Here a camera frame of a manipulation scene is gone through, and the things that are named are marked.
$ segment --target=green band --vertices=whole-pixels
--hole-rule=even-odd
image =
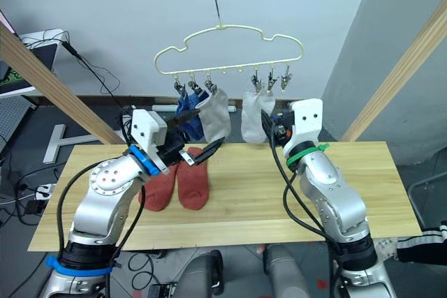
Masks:
[[[303,151],[300,151],[298,154],[295,154],[292,157],[289,157],[286,161],[286,165],[287,165],[287,167],[290,167],[292,163],[296,162],[297,160],[302,158],[304,155],[313,153],[315,151],[325,151],[326,148],[328,148],[328,147],[329,147],[329,144],[325,143],[325,144],[320,144],[317,147],[307,148]]]

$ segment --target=red sock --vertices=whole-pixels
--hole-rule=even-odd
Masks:
[[[146,201],[145,209],[150,211],[161,211],[168,206],[174,192],[175,173],[178,165],[169,167],[169,174],[160,174],[152,177],[145,184]],[[138,201],[141,203],[141,192],[138,194]]]
[[[198,156],[202,149],[191,147],[188,154]],[[185,209],[201,209],[208,200],[208,172],[207,163],[189,166],[182,161],[177,171],[179,187],[179,201]]]

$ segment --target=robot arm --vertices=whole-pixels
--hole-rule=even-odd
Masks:
[[[318,211],[324,233],[341,251],[341,255],[332,253],[341,267],[342,297],[394,298],[386,269],[374,250],[365,203],[318,145],[322,113],[320,99],[300,100],[292,103],[291,112],[273,116],[274,123],[265,122],[263,127],[266,133],[272,126],[276,128],[275,144],[284,148],[288,168],[297,172],[302,192]]]
[[[151,176],[168,174],[167,167],[181,160],[189,165],[202,163],[223,143],[224,139],[213,142],[196,158],[183,150],[188,139],[176,126],[197,112],[165,122],[155,112],[133,111],[131,135],[138,147],[131,145],[123,156],[103,161],[91,171],[68,243],[58,258],[50,257],[46,262],[53,270],[40,297],[101,296],[113,258],[119,252],[116,244],[130,203],[142,185]]]

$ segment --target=blue band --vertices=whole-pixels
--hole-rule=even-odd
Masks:
[[[61,266],[57,261],[55,256],[48,256],[45,260],[45,264],[50,268],[56,270],[57,273],[61,275],[73,276],[73,277],[94,277],[94,276],[102,276],[107,275],[112,272],[112,267],[104,268],[104,269],[93,269],[93,270],[75,270],[69,269]]]
[[[149,170],[149,173],[151,175],[156,176],[160,173],[160,170],[154,164],[152,164],[150,159],[148,159],[146,155],[141,150],[139,150],[139,148],[132,145],[129,147],[129,149],[131,150],[132,154],[135,155],[135,157],[141,162],[141,164],[143,164],[145,168]]]

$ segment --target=wooden pole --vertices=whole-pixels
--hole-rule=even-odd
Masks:
[[[68,90],[3,23],[0,25],[0,57],[62,112],[95,135],[103,144],[124,143],[109,125]]]
[[[447,0],[442,0],[404,56],[343,134],[341,141],[356,141],[446,36]]]

